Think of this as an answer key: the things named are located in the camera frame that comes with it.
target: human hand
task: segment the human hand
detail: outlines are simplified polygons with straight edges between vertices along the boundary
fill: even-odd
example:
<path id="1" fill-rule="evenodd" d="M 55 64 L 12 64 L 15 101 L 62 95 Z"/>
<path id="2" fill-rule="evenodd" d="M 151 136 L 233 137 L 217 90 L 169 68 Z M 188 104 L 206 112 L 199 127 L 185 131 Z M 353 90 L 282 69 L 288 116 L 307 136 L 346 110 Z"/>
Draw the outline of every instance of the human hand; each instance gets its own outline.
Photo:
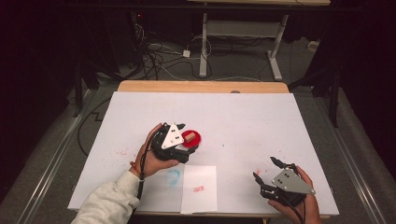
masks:
<path id="1" fill-rule="evenodd" d="M 129 171 L 136 175 L 137 177 L 140 177 L 140 162 L 142 160 L 143 154 L 145 153 L 146 150 L 146 146 L 148 144 L 150 144 L 149 139 L 150 137 L 157 131 L 159 130 L 163 125 L 160 123 L 157 126 L 155 126 L 154 129 L 152 129 L 147 138 L 146 138 L 146 142 L 142 145 L 142 147 L 139 150 L 139 153 L 137 154 L 136 160 L 133 162 L 131 161 L 131 169 L 129 169 Z M 169 161 L 160 161 L 158 160 L 154 153 L 149 150 L 146 156 L 146 162 L 145 162 L 145 167 L 144 167 L 144 175 L 145 177 L 154 175 L 155 173 L 157 173 L 159 170 L 161 169 L 166 169 L 166 168 L 171 168 L 173 166 L 178 165 L 178 161 L 177 160 L 169 160 Z"/>
<path id="2" fill-rule="evenodd" d="M 297 166 L 297 171 L 301 176 L 301 179 L 305 181 L 311 188 L 314 187 L 311 178 L 306 174 L 306 172 Z M 297 215 L 291 210 L 290 207 L 284 206 L 283 204 L 275 201 L 269 200 L 268 204 L 273 206 L 277 211 L 289 217 L 294 224 L 300 224 L 300 219 L 297 218 Z M 307 194 L 304 199 L 304 203 L 301 202 L 296 207 L 296 210 L 300 213 L 301 217 L 305 217 L 305 224 L 320 224 L 321 219 L 319 216 L 319 208 L 317 198 L 313 194 Z"/>

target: white paper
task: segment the white paper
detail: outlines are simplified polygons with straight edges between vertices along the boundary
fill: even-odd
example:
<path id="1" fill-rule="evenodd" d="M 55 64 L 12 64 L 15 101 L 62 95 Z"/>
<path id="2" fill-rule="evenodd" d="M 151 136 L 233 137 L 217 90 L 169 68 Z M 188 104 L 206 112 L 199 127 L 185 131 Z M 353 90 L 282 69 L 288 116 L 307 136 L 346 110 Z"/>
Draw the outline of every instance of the white paper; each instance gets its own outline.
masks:
<path id="1" fill-rule="evenodd" d="M 218 193 L 216 166 L 186 165 L 181 214 L 216 212 Z"/>

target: white table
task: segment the white table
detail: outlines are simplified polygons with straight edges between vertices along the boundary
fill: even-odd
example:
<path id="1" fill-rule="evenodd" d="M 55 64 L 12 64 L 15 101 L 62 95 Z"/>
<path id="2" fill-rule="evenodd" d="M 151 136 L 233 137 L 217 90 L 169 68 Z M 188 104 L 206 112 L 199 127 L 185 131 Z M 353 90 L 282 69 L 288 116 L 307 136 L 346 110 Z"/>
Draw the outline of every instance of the white table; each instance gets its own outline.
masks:
<path id="1" fill-rule="evenodd" d="M 255 89 L 278 93 L 223 93 Z M 208 216 L 279 216 L 261 197 L 252 175 L 257 172 L 270 184 L 281 171 L 272 164 L 271 156 L 301 165 L 315 180 L 321 215 L 338 215 L 294 96 L 283 83 L 122 83 L 113 95 L 68 208 L 79 209 L 92 190 L 129 169 L 129 161 L 159 122 L 183 122 L 185 130 L 194 129 L 203 137 L 188 164 L 217 166 L 218 212 Z M 148 178 L 136 213 L 179 215 L 183 168 L 180 164 Z M 180 174 L 175 185 L 166 182 L 169 172 Z"/>
<path id="2" fill-rule="evenodd" d="M 224 3 L 224 4 L 256 4 L 256 5 L 304 5 L 307 7 L 328 6 L 330 0 L 189 0 L 204 4 Z M 203 19 L 203 41 L 200 62 L 200 77 L 206 77 L 207 65 L 207 45 L 208 35 L 230 35 L 230 36 L 252 36 L 252 37 L 274 37 L 274 48 L 267 51 L 267 57 L 271 65 L 274 78 L 281 81 L 282 76 L 276 62 L 276 53 L 282 40 L 283 32 L 289 15 L 284 15 L 280 22 L 256 22 L 256 21 L 212 21 L 207 19 L 204 13 Z"/>

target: white sleeve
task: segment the white sleeve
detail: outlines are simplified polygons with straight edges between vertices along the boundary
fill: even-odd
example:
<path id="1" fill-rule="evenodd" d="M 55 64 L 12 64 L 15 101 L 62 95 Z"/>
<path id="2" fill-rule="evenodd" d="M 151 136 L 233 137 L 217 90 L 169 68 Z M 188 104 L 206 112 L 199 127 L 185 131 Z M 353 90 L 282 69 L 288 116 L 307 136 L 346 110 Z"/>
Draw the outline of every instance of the white sleeve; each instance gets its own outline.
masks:
<path id="1" fill-rule="evenodd" d="M 72 224 L 127 223 L 139 205 L 138 186 L 139 178 L 124 171 L 116 182 L 105 183 L 88 196 Z"/>

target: blue mark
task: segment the blue mark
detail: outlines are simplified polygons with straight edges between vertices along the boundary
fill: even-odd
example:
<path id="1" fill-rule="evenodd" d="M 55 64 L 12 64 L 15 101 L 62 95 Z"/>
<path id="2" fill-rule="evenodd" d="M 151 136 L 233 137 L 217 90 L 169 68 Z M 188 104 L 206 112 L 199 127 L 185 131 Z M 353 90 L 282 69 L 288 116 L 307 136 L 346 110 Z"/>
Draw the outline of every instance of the blue mark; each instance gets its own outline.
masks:
<path id="1" fill-rule="evenodd" d="M 180 171 L 179 170 L 170 170 L 166 174 L 165 181 L 168 185 L 174 186 L 177 184 L 177 181 L 180 179 Z"/>

